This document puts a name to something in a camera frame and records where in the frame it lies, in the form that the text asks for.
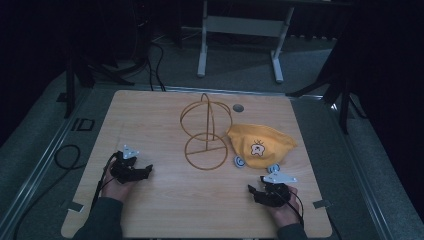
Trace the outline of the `gold wire hat stand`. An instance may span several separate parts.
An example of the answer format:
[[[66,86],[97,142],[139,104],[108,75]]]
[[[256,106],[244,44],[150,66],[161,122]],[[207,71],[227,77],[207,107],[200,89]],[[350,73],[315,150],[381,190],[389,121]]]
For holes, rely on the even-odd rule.
[[[187,135],[184,157],[194,168],[210,171],[221,167],[227,160],[228,128],[233,124],[230,107],[214,101],[206,93],[183,108],[179,124]]]

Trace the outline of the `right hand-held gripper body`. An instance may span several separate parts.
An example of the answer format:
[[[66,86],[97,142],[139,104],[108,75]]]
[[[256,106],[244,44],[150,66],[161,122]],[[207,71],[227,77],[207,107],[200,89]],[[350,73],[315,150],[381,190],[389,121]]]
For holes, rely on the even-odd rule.
[[[296,183],[295,177],[282,172],[273,172],[266,176],[261,176],[260,180],[265,184],[265,196],[262,203],[269,207],[281,207],[291,198],[288,183]]]

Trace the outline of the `white metal desk frame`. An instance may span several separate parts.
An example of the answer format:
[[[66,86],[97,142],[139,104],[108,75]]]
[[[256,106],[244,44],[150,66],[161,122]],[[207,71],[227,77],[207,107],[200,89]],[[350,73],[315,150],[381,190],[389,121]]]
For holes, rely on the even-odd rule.
[[[201,47],[197,65],[197,77],[206,75],[208,59],[208,33],[259,36],[277,39],[276,45],[270,50],[270,64],[276,83],[284,81],[284,72],[279,60],[285,39],[289,36],[292,22],[295,25],[305,26],[305,36],[316,35],[327,38],[326,34],[339,33],[339,29],[346,22],[354,2],[333,0],[201,0],[202,26]],[[255,10],[275,7],[281,9],[281,17],[273,19],[262,17],[235,17],[211,15],[209,1],[226,1],[243,3],[252,6]]]

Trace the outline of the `metal floor rail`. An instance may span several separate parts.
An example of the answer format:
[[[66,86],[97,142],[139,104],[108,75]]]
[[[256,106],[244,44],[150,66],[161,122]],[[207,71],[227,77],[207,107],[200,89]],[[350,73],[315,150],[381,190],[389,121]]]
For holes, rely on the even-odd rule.
[[[77,93],[75,106],[69,111],[56,100],[57,92],[47,91],[0,147],[0,240],[10,240],[54,152],[89,95],[88,89]]]
[[[340,108],[326,107],[341,155],[331,162],[326,195],[330,216],[342,240],[424,240],[418,216],[368,120],[351,115],[348,132],[338,120]]]

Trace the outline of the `black metal stand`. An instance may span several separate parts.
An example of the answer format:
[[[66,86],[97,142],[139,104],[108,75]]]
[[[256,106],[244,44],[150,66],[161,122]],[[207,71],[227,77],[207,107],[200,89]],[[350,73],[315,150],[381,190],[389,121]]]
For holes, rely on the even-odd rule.
[[[360,60],[361,53],[357,48],[347,41],[339,39],[321,68],[316,80],[300,90],[287,93],[287,96],[298,98],[327,85],[328,88],[322,100],[325,104],[332,105],[338,98],[341,98],[338,125],[342,132],[347,134],[347,117],[349,104],[351,103],[353,78],[360,65]]]
[[[95,84],[92,72],[98,72],[119,85],[133,86],[134,82],[125,80],[123,76],[141,70],[147,64],[146,58],[140,58],[128,68],[112,71],[72,46],[68,47],[66,57],[65,92],[58,97],[59,102],[66,104],[65,119],[69,118],[76,109],[75,79],[78,79],[83,87],[92,88]]]

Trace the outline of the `yellow hat with cartoon print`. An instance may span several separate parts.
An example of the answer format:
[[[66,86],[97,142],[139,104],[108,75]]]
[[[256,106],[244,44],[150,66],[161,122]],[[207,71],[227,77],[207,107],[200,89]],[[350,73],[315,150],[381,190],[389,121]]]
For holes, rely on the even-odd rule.
[[[233,124],[227,135],[235,153],[256,169],[280,163],[297,146],[291,136],[265,125]]]

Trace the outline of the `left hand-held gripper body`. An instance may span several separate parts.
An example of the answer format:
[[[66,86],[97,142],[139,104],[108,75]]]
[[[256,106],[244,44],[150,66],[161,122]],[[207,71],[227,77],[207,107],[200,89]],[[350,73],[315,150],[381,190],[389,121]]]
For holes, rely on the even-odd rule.
[[[115,161],[112,164],[110,173],[120,183],[128,182],[131,175],[143,174],[135,167],[139,152],[128,145],[123,145],[122,151],[117,151],[114,154]]]

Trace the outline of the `black floor tape marks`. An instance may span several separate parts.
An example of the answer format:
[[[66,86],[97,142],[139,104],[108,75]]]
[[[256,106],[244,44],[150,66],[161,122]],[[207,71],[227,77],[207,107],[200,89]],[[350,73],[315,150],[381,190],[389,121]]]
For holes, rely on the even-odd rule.
[[[95,125],[94,119],[77,118],[72,127],[72,131],[92,131]]]

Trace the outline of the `person's left hand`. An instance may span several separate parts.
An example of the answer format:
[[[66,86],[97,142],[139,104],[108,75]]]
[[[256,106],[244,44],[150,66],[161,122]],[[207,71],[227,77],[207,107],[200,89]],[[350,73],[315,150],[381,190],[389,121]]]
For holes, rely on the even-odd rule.
[[[124,203],[136,185],[135,182],[120,183],[110,173],[113,162],[106,168],[106,174],[101,187],[101,196]]]

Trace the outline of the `person's right hand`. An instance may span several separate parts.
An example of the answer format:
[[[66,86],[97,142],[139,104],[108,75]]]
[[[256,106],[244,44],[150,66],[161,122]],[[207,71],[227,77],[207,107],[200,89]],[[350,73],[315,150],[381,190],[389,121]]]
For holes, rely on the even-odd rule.
[[[291,198],[288,203],[277,208],[267,207],[267,211],[270,213],[278,228],[300,222],[298,216],[299,204],[296,200],[297,189],[291,186],[289,186],[288,189],[291,192]]]

